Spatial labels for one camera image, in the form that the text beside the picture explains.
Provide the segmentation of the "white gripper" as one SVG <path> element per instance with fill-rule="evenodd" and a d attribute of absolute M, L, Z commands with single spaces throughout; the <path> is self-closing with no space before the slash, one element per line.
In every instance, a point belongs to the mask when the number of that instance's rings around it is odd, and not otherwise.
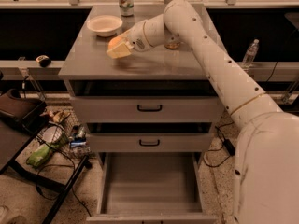
<path fill-rule="evenodd" d="M 146 20 L 136 23 L 130 30 L 127 30 L 118 37 L 128 37 L 129 42 L 122 41 L 116 49 L 107 49 L 107 55 L 112 59 L 126 57 L 132 54 L 132 49 L 144 52 L 151 49 L 150 43 L 145 34 Z"/>

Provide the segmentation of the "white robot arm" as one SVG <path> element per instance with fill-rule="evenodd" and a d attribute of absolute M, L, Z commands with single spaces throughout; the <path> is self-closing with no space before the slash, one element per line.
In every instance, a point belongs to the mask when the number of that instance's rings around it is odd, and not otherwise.
<path fill-rule="evenodd" d="M 171 35 L 187 44 L 240 129 L 235 154 L 235 224 L 299 224 L 299 117 L 276 102 L 208 35 L 184 0 L 113 38 L 107 55 L 128 56 L 162 45 Z"/>

